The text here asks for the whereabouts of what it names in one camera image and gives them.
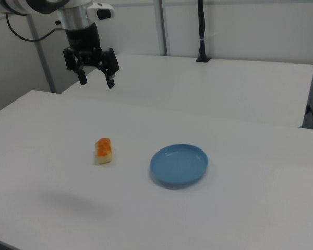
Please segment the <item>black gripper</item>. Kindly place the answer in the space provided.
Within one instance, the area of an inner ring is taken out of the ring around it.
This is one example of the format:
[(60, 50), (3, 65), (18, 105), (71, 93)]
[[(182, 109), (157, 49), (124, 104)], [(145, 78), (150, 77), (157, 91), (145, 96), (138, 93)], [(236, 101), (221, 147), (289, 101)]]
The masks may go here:
[(67, 70), (73, 71), (81, 85), (87, 83), (85, 66), (97, 66), (106, 78), (109, 89), (115, 86), (114, 77), (120, 67), (112, 48), (102, 51), (96, 24), (76, 30), (65, 30), (69, 47), (63, 50)]

